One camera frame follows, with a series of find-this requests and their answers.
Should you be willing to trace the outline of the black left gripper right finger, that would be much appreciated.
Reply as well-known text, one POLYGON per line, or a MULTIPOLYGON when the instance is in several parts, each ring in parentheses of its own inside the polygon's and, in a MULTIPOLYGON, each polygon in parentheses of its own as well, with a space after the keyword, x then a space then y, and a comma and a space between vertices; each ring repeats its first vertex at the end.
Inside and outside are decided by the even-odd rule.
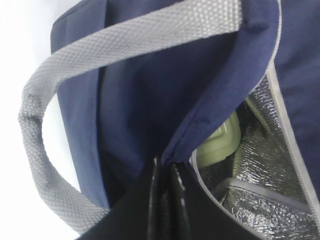
POLYGON ((241 240, 243 227, 205 194, 184 163, 164 169, 166 240, 241 240))

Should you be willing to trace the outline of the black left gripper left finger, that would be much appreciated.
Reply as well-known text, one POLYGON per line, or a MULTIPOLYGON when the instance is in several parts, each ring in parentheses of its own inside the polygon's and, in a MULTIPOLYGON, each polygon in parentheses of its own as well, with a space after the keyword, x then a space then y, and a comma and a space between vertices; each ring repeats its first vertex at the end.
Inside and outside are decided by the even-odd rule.
POLYGON ((158 240, 160 160, 145 163, 132 187, 80 240, 158 240))

